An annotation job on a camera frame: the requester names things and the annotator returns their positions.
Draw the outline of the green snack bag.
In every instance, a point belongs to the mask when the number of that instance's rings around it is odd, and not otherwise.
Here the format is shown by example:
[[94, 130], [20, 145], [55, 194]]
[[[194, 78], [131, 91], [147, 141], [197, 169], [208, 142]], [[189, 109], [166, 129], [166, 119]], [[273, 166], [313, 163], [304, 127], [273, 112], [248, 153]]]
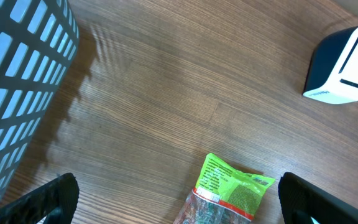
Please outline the green snack bag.
[[174, 224], [251, 223], [274, 178], [249, 174], [209, 153]]

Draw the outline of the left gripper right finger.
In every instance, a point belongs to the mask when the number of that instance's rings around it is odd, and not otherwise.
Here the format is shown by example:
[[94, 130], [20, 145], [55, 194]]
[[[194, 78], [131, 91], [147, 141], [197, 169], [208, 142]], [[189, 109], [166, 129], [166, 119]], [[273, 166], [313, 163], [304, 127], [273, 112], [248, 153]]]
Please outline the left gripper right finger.
[[278, 183], [284, 223], [358, 224], [358, 209], [286, 172]]

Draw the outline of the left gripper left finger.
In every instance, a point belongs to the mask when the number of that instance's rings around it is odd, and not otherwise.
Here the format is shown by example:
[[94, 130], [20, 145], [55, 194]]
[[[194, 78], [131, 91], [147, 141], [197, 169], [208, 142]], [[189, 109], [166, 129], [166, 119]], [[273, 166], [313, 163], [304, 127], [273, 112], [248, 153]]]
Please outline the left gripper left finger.
[[63, 174], [0, 208], [0, 224], [71, 223], [79, 194], [75, 176]]

